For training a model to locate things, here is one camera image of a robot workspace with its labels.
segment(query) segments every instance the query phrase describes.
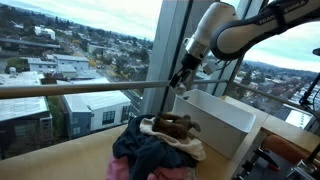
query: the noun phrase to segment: pink cloth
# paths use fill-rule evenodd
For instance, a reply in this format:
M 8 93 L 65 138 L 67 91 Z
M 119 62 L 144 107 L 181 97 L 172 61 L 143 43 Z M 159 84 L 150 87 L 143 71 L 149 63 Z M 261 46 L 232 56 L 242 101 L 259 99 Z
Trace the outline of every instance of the pink cloth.
M 188 174 L 187 168 L 162 168 L 159 167 L 150 173 L 148 180 L 184 180 Z M 129 166 L 127 157 L 120 159 L 110 157 L 106 180 L 127 180 L 129 179 Z

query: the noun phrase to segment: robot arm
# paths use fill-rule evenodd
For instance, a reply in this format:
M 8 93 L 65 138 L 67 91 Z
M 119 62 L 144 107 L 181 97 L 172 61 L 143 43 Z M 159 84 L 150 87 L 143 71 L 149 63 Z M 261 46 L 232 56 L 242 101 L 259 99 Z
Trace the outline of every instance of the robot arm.
M 186 44 L 183 67 L 171 79 L 170 86 L 176 88 L 183 83 L 210 50 L 220 60 L 235 60 L 253 45 L 319 17 L 320 0 L 275 0 L 245 20 L 238 19 L 233 6 L 215 2 Z

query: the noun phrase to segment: white laundry basket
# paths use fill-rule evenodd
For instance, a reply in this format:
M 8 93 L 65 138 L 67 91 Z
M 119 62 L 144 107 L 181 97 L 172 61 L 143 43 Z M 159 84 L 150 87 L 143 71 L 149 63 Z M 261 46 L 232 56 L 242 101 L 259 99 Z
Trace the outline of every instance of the white laundry basket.
M 173 114 L 188 114 L 201 132 L 190 130 L 198 139 L 231 159 L 251 131 L 256 116 L 200 90 L 176 96 Z

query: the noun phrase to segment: white cloth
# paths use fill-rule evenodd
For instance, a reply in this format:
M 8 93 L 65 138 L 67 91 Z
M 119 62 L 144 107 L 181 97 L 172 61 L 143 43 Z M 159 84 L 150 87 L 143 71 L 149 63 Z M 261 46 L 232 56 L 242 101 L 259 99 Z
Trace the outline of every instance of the white cloth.
M 140 132 L 143 134 L 154 135 L 159 139 L 164 140 L 166 143 L 189 153 L 194 159 L 202 161 L 206 158 L 206 153 L 203 150 L 203 146 L 200 140 L 192 137 L 187 137 L 186 139 L 175 139 L 171 136 L 160 132 L 154 132 L 152 126 L 154 124 L 155 117 L 152 119 L 144 118 L 140 124 Z

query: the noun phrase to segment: brown stuffed animal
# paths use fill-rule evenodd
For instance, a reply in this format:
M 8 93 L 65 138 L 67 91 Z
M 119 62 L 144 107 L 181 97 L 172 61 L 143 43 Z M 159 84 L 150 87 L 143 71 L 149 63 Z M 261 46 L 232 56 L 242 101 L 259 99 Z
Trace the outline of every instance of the brown stuffed animal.
M 189 115 L 183 117 L 159 112 L 154 121 L 152 130 L 161 132 L 176 139 L 186 139 L 188 137 L 188 130 L 194 128 L 200 132 L 200 126 L 197 122 L 191 121 Z

